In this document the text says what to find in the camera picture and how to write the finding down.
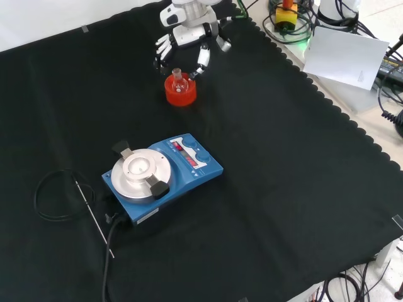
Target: black cloth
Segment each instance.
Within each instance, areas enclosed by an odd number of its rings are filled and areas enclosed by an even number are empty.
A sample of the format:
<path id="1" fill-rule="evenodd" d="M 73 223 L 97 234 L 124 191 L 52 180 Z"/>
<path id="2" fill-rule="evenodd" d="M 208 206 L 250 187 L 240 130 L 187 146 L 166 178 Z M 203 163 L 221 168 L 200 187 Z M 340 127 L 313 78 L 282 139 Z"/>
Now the black cloth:
<path id="1" fill-rule="evenodd" d="M 196 102 L 170 106 L 152 66 L 166 6 L 0 54 L 1 301 L 100 299 L 105 245 L 91 218 L 42 221 L 32 195 L 46 172 L 72 167 L 103 220 L 113 202 L 101 175 L 122 138 L 136 149 L 191 133 L 224 174 L 116 234 L 116 302 L 284 302 L 401 235 L 399 166 L 252 22 L 224 28 L 232 48 L 211 43 Z M 228 1 L 215 9 L 237 14 Z M 171 67 L 192 71 L 198 51 L 177 51 Z M 42 205 L 77 208 L 67 191 L 48 186 Z"/>

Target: power cord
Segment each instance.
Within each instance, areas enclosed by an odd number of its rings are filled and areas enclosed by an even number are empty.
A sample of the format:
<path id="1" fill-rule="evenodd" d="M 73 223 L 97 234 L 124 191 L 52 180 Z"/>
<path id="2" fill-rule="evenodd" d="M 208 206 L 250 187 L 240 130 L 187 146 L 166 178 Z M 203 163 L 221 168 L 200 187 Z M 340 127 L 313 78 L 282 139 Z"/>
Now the power cord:
<path id="1" fill-rule="evenodd" d="M 370 288 L 369 291 L 367 291 L 367 292 L 364 294 L 364 296 L 368 295 L 368 297 L 369 297 L 369 296 L 370 296 L 370 291 L 373 290 L 373 288 L 374 288 L 376 285 L 378 285 L 379 282 L 383 279 L 383 277 L 384 277 L 384 275 L 385 275 L 385 273 L 386 273 L 386 270 L 387 270 L 388 267 L 389 267 L 390 261 L 392 261 L 392 259 L 389 260 L 388 265 L 385 267 L 385 270 L 383 271 L 383 273 L 382 273 L 382 275 L 380 276 L 379 280 Z"/>
<path id="2" fill-rule="evenodd" d="M 127 218 L 124 215 L 119 216 L 118 218 L 114 219 L 111 229 L 108 234 L 108 239 L 106 240 L 106 252 L 105 252 L 105 266 L 103 271 L 103 281 L 102 281 L 102 302 L 107 302 L 106 300 L 106 289 L 107 289 L 107 280 L 108 280 L 108 268 L 109 268 L 109 249 L 112 241 L 112 237 L 115 231 L 115 228 L 122 222 L 125 222 Z"/>
<path id="3" fill-rule="evenodd" d="M 259 0 L 254 0 L 247 8 L 246 10 L 248 10 L 249 8 L 251 8 L 252 6 L 254 6 Z"/>
<path id="4" fill-rule="evenodd" d="M 368 286 L 367 286 L 366 281 L 365 281 L 365 279 L 363 277 L 363 274 L 355 266 L 353 266 L 353 269 L 358 273 L 358 275 L 360 275 L 361 283 L 364 284 L 364 287 L 365 287 L 366 291 L 368 292 Z M 370 295 L 368 295 L 367 299 L 368 299 L 368 302 L 371 302 Z"/>
<path id="5" fill-rule="evenodd" d="M 341 278 L 341 279 L 344 279 L 345 281 L 346 281 L 346 288 L 347 288 L 347 281 L 349 281 L 353 286 L 354 286 L 354 289 L 355 289 L 355 291 L 356 291 L 356 298 L 355 298 L 355 302 L 359 302 L 360 301 L 360 295 L 361 295 L 361 289 L 360 289 L 360 287 L 358 286 L 358 283 L 351 277 L 351 276 L 349 276 L 349 275 L 347 275 L 347 272 L 345 273 L 345 274 L 342 274 L 342 273 L 339 273 L 339 274 L 337 274 L 337 276 L 335 276 L 335 277 L 333 277 L 332 279 L 329 279 L 328 281 L 327 281 L 327 286 L 326 286 L 326 289 L 324 289 L 325 290 L 325 292 L 326 292 L 326 296 L 327 296 L 327 298 L 329 299 L 329 302 L 334 302 L 334 300 L 331 298 L 331 296 L 330 296 L 330 294 L 329 294 L 329 283 L 333 280 L 333 279 L 337 279 L 337 278 Z"/>
<path id="6" fill-rule="evenodd" d="M 346 270 L 344 270 L 344 281 L 346 282 L 346 291 L 347 291 L 348 302 L 350 302 L 350 295 L 348 293 L 348 286 L 347 286 L 347 271 Z"/>
<path id="7" fill-rule="evenodd" d="M 313 1 L 314 0 L 308 0 L 308 6 L 309 6 L 309 9 L 310 9 L 310 12 L 316 17 L 316 19 L 315 19 L 315 25 L 316 26 L 329 28 L 329 27 L 326 27 L 324 25 L 319 24 L 319 21 L 321 21 L 322 23 L 324 23 L 326 25 L 343 27 L 343 28 L 338 28 L 338 29 L 330 28 L 332 30 L 345 31 L 345 32 L 354 32 L 355 27 L 356 27 L 356 25 L 358 23 L 358 12 L 355 12 L 352 9 L 349 8 L 350 11 L 355 13 L 355 16 L 354 17 L 345 17 L 344 14 L 343 14 L 342 7 L 343 7 L 343 5 L 347 7 L 347 5 L 345 5 L 345 3 L 343 3 L 342 0 L 334 0 L 334 3 L 336 5 L 336 9 L 338 10 L 338 13 L 339 13 L 341 19 L 340 20 L 332 20 L 332 19 L 329 19 L 329 18 L 325 17 L 321 13 L 320 10 L 318 11 L 318 13 L 315 13 Z"/>
<path id="8" fill-rule="evenodd" d="M 393 124 L 397 125 L 397 126 L 403 126 L 403 118 L 401 117 L 401 115 L 399 116 L 395 116 L 392 113 L 386 111 L 383 106 L 382 103 L 380 101 L 380 92 L 384 92 L 385 94 L 387 94 L 382 88 L 383 85 L 385 84 L 387 78 L 391 75 L 391 73 L 393 73 L 395 70 L 401 68 L 403 66 L 403 62 L 401 62 L 399 65 L 395 66 L 394 68 L 390 69 L 388 71 L 388 73 L 386 74 L 386 76 L 382 79 L 380 85 L 378 86 L 378 93 L 377 93 L 377 98 L 378 98 L 378 104 L 380 109 L 382 110 L 382 116 L 384 118 L 386 118 L 387 120 L 391 121 Z"/>

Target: black cable bundle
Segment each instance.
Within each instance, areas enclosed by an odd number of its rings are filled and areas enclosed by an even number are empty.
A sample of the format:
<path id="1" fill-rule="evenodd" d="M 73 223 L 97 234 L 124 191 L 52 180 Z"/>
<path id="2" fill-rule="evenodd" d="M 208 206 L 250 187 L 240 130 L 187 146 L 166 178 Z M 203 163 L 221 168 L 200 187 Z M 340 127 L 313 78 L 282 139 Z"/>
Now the black cable bundle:
<path id="1" fill-rule="evenodd" d="M 316 292 L 316 298 L 315 298 L 315 302 L 322 302 L 322 299 L 324 297 L 324 294 L 326 293 L 327 298 L 329 299 L 330 302 L 334 302 L 334 300 L 331 298 L 330 294 L 329 294 L 329 283 L 336 279 L 336 278 L 341 278 L 344 279 L 346 281 L 346 291 L 347 291 L 347 297 L 348 297 L 348 301 L 350 302 L 350 297 L 349 297 L 349 292 L 348 292 L 348 287 L 347 287 L 347 281 L 350 282 L 353 286 L 354 289 L 356 291 L 356 298 L 353 302 L 365 302 L 365 298 L 368 300 L 368 302 L 370 301 L 370 291 L 379 284 L 379 282 L 383 279 L 386 270 L 389 267 L 390 261 L 389 263 L 386 265 L 385 270 L 383 271 L 381 277 L 379 278 L 379 280 L 370 288 L 368 289 L 368 285 L 366 283 L 366 272 L 368 270 L 368 266 L 369 266 L 369 262 L 367 262 L 365 264 L 364 267 L 364 271 L 363 273 L 360 273 L 360 271 L 354 266 L 353 269 L 360 275 L 361 277 L 361 284 L 359 285 L 351 276 L 347 275 L 347 272 L 344 271 L 343 273 L 339 273 L 337 274 L 335 277 L 324 281 L 323 283 L 323 288 L 322 288 L 322 293 L 321 296 L 318 299 L 318 294 L 319 294 L 319 289 Z"/>
<path id="2" fill-rule="evenodd" d="M 127 218 L 125 215 L 121 215 L 113 220 L 111 229 L 108 234 L 108 239 L 106 240 L 106 251 L 105 251 L 105 265 L 104 265 L 104 271 L 103 271 L 103 281 L 102 281 L 102 302 L 108 302 L 106 299 L 106 293 L 108 289 L 107 281 L 108 281 L 108 269 L 109 269 L 109 249 L 111 246 L 111 241 L 113 238 L 113 234 L 115 233 L 116 227 L 120 224 L 127 221 Z"/>
<path id="3" fill-rule="evenodd" d="M 91 191 L 91 197 L 89 199 L 89 202 L 87 203 L 87 201 L 83 200 L 85 203 L 83 203 L 82 209 L 76 213 L 60 215 L 60 216 L 53 216 L 53 215 L 45 214 L 39 209 L 39 201 L 38 201 L 39 194 L 40 194 L 41 190 L 43 189 L 43 187 L 49 182 L 49 180 L 53 179 L 56 176 L 62 175 L 62 174 L 67 174 L 67 175 L 69 175 L 69 177 L 71 177 L 72 186 L 79 185 L 79 186 L 87 187 Z M 33 209 L 40 218 L 47 220 L 47 221 L 52 221 L 52 222 L 64 222 L 64 221 L 75 220 L 76 218 L 79 218 L 80 216 L 82 216 L 83 214 L 85 214 L 89 211 L 87 206 L 95 203 L 95 199 L 96 199 L 95 191 L 92 189 L 92 187 L 89 184 L 81 184 L 78 182 L 76 183 L 76 181 L 77 181 L 76 176 L 79 176 L 81 179 L 84 179 L 86 182 L 88 182 L 88 180 L 80 172 L 74 171 L 72 169 L 62 169 L 62 170 L 49 172 L 39 181 L 37 188 L 35 189 L 35 193 L 33 195 Z"/>
<path id="4" fill-rule="evenodd" d="M 321 27 L 326 27 L 324 25 L 320 25 L 319 21 L 329 25 L 329 26 L 337 26 L 341 28 L 331 28 L 332 30 L 337 30 L 337 31 L 345 31 L 348 33 L 354 33 L 355 28 L 358 24 L 358 12 L 353 11 L 351 8 L 349 8 L 345 3 L 343 3 L 342 0 L 334 0 L 334 5 L 336 6 L 336 9 L 341 17 L 339 20 L 332 20 L 327 17 L 325 17 L 320 10 L 318 10 L 317 14 L 314 11 L 313 0 L 308 0 L 309 2 L 309 8 L 312 12 L 312 14 L 316 17 L 315 25 L 316 26 L 321 26 Z M 343 6 L 347 8 L 349 11 L 353 12 L 355 14 L 354 17 L 345 17 L 343 14 Z"/>
<path id="5" fill-rule="evenodd" d="M 388 96 L 390 96 L 387 92 L 385 92 L 385 91 L 383 90 L 383 85 L 385 84 L 385 81 L 386 81 L 386 79 L 388 78 L 388 76 L 389 76 L 393 71 L 397 70 L 398 68 L 401 68 L 402 66 L 403 66 L 403 62 L 401 62 L 398 66 L 395 66 L 394 68 L 392 68 L 392 69 L 389 70 L 389 72 L 387 73 L 387 75 L 382 79 L 380 85 L 378 86 L 378 94 L 377 94 L 377 97 L 378 97 L 378 104 L 379 104 L 380 109 L 382 110 L 382 116 L 383 116 L 384 118 L 386 118 L 387 120 L 391 121 L 391 122 L 392 122 L 393 124 L 395 124 L 396 126 L 403 126 L 403 116 L 402 116 L 402 115 L 395 116 L 395 115 L 393 115 L 392 113 L 386 111 L 386 110 L 383 108 L 383 106 L 382 106 L 382 102 L 380 101 L 380 93 L 381 93 L 381 91 L 382 91 L 382 92 L 386 93 Z M 394 99 L 394 98 L 392 98 L 392 99 L 393 99 L 394 101 L 396 101 L 397 103 L 403 103 L 403 102 L 401 102 L 401 101 L 402 101 L 402 98 L 401 98 L 399 95 L 396 94 L 396 92 L 394 91 L 394 89 L 392 90 L 392 92 L 397 96 L 397 98 L 398 98 L 399 100 L 396 100 L 396 99 Z"/>

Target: wire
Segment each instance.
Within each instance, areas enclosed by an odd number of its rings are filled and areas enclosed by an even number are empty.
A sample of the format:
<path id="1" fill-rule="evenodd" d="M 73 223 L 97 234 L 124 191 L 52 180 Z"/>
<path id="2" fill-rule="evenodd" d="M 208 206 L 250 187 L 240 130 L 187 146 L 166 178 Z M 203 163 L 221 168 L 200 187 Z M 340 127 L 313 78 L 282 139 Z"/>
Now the wire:
<path id="1" fill-rule="evenodd" d="M 43 213 L 42 211 L 39 210 L 39 202 L 38 202 L 38 197 L 39 197 L 39 193 L 40 191 L 43 189 L 43 187 L 49 182 L 49 180 L 51 180 L 52 178 L 54 178 L 55 176 L 61 175 L 61 174 L 65 174 L 68 173 L 70 174 L 70 177 L 73 181 L 72 186 L 76 186 L 76 177 L 74 176 L 74 174 L 78 175 L 80 178 L 84 179 L 86 182 L 87 179 L 80 173 L 77 171 L 74 171 L 72 169 L 62 169 L 62 170 L 57 170 L 57 171 L 53 171 L 53 172 L 49 172 L 48 174 L 46 174 L 38 183 L 37 188 L 35 189 L 35 193 L 33 195 L 33 209 L 35 211 L 35 213 L 42 219 L 47 220 L 47 221 L 52 221 L 52 222 L 64 222 L 64 221 L 71 221 L 71 220 L 75 220 L 76 218 L 80 217 L 81 215 L 85 214 L 88 212 L 88 207 L 89 203 L 87 203 L 84 200 L 84 205 L 82 206 L 82 208 L 75 212 L 75 213 L 71 213 L 71 214 L 66 214 L 66 215 L 60 215 L 60 216 L 53 216 L 53 215 L 48 215 Z M 87 187 L 90 191 L 91 191 L 91 197 L 90 197 L 90 203 L 95 203 L 96 200 L 96 196 L 95 196 L 95 191 L 92 189 L 92 187 L 88 184 L 79 184 L 80 186 L 84 186 Z"/>
<path id="2" fill-rule="evenodd" d="M 355 289 L 355 291 L 356 291 L 356 299 L 355 299 L 355 302 L 357 302 L 357 301 L 360 300 L 361 289 L 360 289 L 360 287 L 358 286 L 358 283 L 357 283 L 351 276 L 349 276 L 349 275 L 347 275 L 347 274 L 339 273 L 339 274 L 337 274 L 336 277 L 333 277 L 332 279 L 327 280 L 326 296 L 327 296 L 327 298 L 329 299 L 329 302 L 334 302 L 333 299 L 331 298 L 330 294 L 329 294 L 329 283 L 330 283 L 333 279 L 336 279 L 336 278 L 343 278 L 343 279 L 349 281 L 349 282 L 354 286 L 354 289 Z"/>
<path id="3" fill-rule="evenodd" d="M 375 284 L 370 288 L 370 290 L 366 292 L 365 295 L 368 295 L 368 294 L 370 293 L 370 291 L 373 290 L 373 288 L 374 288 L 376 285 L 378 285 L 378 283 L 383 279 L 383 277 L 384 277 L 384 275 L 385 275 L 385 273 L 386 273 L 386 270 L 387 270 L 388 267 L 389 267 L 390 261 L 392 261 L 392 259 L 389 260 L 388 265 L 386 266 L 385 270 L 384 270 L 383 273 L 382 273 L 382 276 L 380 276 L 380 278 L 379 278 L 379 280 L 377 281 L 377 283 L 375 283 Z"/>
<path id="4" fill-rule="evenodd" d="M 361 277 L 361 282 L 362 282 L 362 280 L 363 280 L 363 275 L 362 275 L 362 273 L 360 273 L 359 270 L 358 270 L 355 266 L 353 266 L 353 269 L 355 269 L 356 272 L 360 275 L 360 277 Z M 364 280 L 364 285 L 365 285 L 366 291 L 368 292 L 368 286 L 366 285 L 365 280 Z"/>
<path id="5" fill-rule="evenodd" d="M 403 104 L 403 99 L 402 99 L 402 98 L 399 96 L 399 94 L 396 92 L 394 85 L 392 85 L 392 87 L 390 88 L 390 90 L 391 90 L 391 91 L 393 92 L 393 94 L 399 99 L 399 102 L 398 102 L 398 103 Z"/>
<path id="6" fill-rule="evenodd" d="M 235 16 L 235 19 L 248 19 L 249 13 L 247 12 L 247 8 L 245 7 L 245 4 L 242 2 L 242 0 L 237 0 L 237 2 L 242 11 L 242 15 Z"/>
<path id="7" fill-rule="evenodd" d="M 106 288 L 107 288 L 107 279 L 108 279 L 108 267 L 109 267 L 109 249 L 112 241 L 113 232 L 115 228 L 119 225 L 119 223 L 124 222 L 126 218 L 124 216 L 119 216 L 116 218 L 111 226 L 111 229 L 108 234 L 108 239 L 106 241 L 106 255 L 105 255 L 105 266 L 103 271 L 103 281 L 102 281 L 102 302 L 106 302 Z"/>
<path id="8" fill-rule="evenodd" d="M 403 66 L 403 62 L 401 62 L 399 65 L 395 66 L 394 68 L 392 68 L 388 71 L 388 73 L 385 75 L 385 77 L 383 77 L 380 85 L 378 86 L 378 94 L 377 94 L 378 104 L 379 104 L 380 109 L 382 110 L 382 116 L 384 118 L 386 118 L 387 120 L 391 121 L 393 124 L 396 124 L 398 126 L 403 126 L 403 118 L 400 118 L 399 116 L 395 116 L 383 108 L 382 103 L 380 101 L 380 92 L 382 90 L 383 85 L 385 84 L 385 81 L 391 75 L 391 73 L 402 66 Z"/>
<path id="9" fill-rule="evenodd" d="M 313 6 L 313 0 L 308 0 L 308 8 L 310 9 L 310 12 L 316 17 L 316 20 L 320 20 L 323 23 L 331 26 L 346 26 L 347 29 L 342 30 L 339 29 L 339 31 L 351 31 L 354 26 L 358 23 L 358 13 L 356 13 L 354 18 L 342 18 L 340 20 L 331 20 L 329 18 L 326 18 L 323 16 L 320 11 L 318 13 L 315 13 L 314 6 Z"/>
<path id="10" fill-rule="evenodd" d="M 255 3 L 257 3 L 259 0 L 254 0 L 247 8 L 246 10 L 248 10 L 249 8 L 251 8 L 253 5 L 255 5 Z"/>
<path id="11" fill-rule="evenodd" d="M 327 291 L 327 286 L 329 285 L 328 281 L 324 281 L 323 282 L 323 288 L 322 288 L 322 292 L 321 292 L 321 296 L 319 297 L 319 299 L 316 300 L 316 302 L 322 302 L 322 299 Z"/>
<path id="12" fill-rule="evenodd" d="M 318 294 L 319 294 L 319 288 L 317 288 L 317 291 L 316 291 L 315 301 L 317 301 L 317 295 Z"/>
<path id="13" fill-rule="evenodd" d="M 350 302 L 350 295 L 348 293 L 348 286 L 347 286 L 347 271 L 345 271 L 345 270 L 344 270 L 344 281 L 346 281 L 347 298 L 348 298 L 348 302 Z"/>
<path id="14" fill-rule="evenodd" d="M 365 279 L 366 279 L 366 272 L 367 272 L 367 270 L 368 270 L 368 266 L 369 266 L 369 265 L 370 265 L 369 262 L 367 262 L 367 263 L 365 264 L 364 271 L 363 271 L 363 277 L 362 277 L 362 280 L 361 280 L 361 293 L 360 293 L 360 296 L 363 297 L 363 302 L 364 302 L 364 296 L 363 296 L 363 293 L 364 293 L 364 284 L 366 283 L 366 281 L 365 281 Z"/>
<path id="15" fill-rule="evenodd" d="M 378 84 L 377 82 L 374 82 L 374 84 L 375 84 L 376 86 L 380 87 L 380 84 Z M 391 96 L 390 93 L 387 92 L 387 91 L 385 91 L 383 88 L 382 88 L 382 92 L 385 94 L 385 96 L 387 96 L 388 98 L 392 99 L 392 100 L 395 101 L 396 103 L 403 104 L 403 100 L 401 101 L 400 96 L 396 93 L 395 90 L 393 90 L 392 92 L 393 92 L 393 94 L 397 97 L 397 99 L 394 98 L 393 96 Z"/>
<path id="16" fill-rule="evenodd" d="M 295 11 L 295 10 L 290 9 L 290 8 L 284 8 L 283 6 L 280 6 L 279 3 L 276 3 L 276 4 L 273 6 L 273 9 L 270 11 L 269 15 L 268 15 L 268 16 L 263 20 L 263 22 L 262 22 L 262 26 L 263 26 L 263 29 L 264 29 L 264 31 L 266 32 L 266 34 L 267 34 L 272 40 L 274 40 L 274 41 L 276 41 L 276 42 L 279 42 L 279 43 L 282 43 L 282 44 L 285 44 L 285 45 L 296 44 L 296 43 L 300 43 L 300 42 L 307 41 L 307 40 L 310 38 L 309 30 L 310 30 L 311 27 L 314 25 L 314 23 L 313 23 L 313 21 L 312 21 L 311 15 L 308 13 L 309 10 L 308 10 L 305 6 L 302 6 L 302 7 L 303 7 L 303 9 L 305 10 L 305 12 L 306 12 L 308 18 L 307 18 L 306 16 L 304 16 L 304 14 L 299 13 L 298 11 Z M 280 40 L 279 38 L 277 38 L 276 36 L 274 36 L 274 34 L 272 34 L 272 33 L 266 28 L 266 23 L 265 23 L 265 22 L 266 22 L 267 19 L 270 19 L 270 21 L 271 21 L 271 23 L 273 24 L 273 26 L 274 26 L 274 27 L 276 26 L 275 22 L 274 22 L 273 19 L 272 19 L 272 16 L 275 14 L 276 8 L 280 8 L 280 9 L 282 9 L 282 10 L 284 10 L 284 11 L 291 11 L 291 12 L 297 14 L 297 16 L 298 16 L 300 19 L 302 19 L 302 20 L 305 21 L 305 23 L 304 23 L 300 28 L 298 28 L 298 29 L 296 29 L 296 30 L 287 30 L 287 29 L 282 30 L 281 33 L 280 33 L 282 36 L 285 36 L 285 35 L 304 35 L 304 34 L 306 34 L 306 33 L 308 33 L 308 35 L 307 35 L 306 37 L 302 38 L 302 39 L 297 39 L 297 40 L 292 40 L 292 41 Z M 302 31 L 302 32 L 300 32 L 300 33 L 298 32 L 298 31 L 300 31 L 302 28 L 305 28 L 306 26 L 307 26 L 307 29 L 306 29 L 306 30 L 304 30 L 304 31 Z"/>

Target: robotic arm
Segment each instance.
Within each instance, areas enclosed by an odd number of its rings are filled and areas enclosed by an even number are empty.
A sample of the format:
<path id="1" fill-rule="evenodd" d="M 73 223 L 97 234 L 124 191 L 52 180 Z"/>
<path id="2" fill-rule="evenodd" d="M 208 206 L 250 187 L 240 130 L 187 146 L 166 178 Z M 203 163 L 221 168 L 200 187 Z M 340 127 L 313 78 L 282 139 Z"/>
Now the robotic arm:
<path id="1" fill-rule="evenodd" d="M 189 75 L 191 80 L 202 74 L 210 61 L 207 39 L 215 38 L 218 46 L 226 52 L 231 48 L 229 39 L 224 38 L 221 27 L 211 5 L 221 0 L 173 0 L 161 11 L 161 23 L 165 27 L 175 26 L 172 33 L 158 39 L 155 58 L 157 68 L 164 67 L 177 48 L 201 43 L 196 69 Z"/>

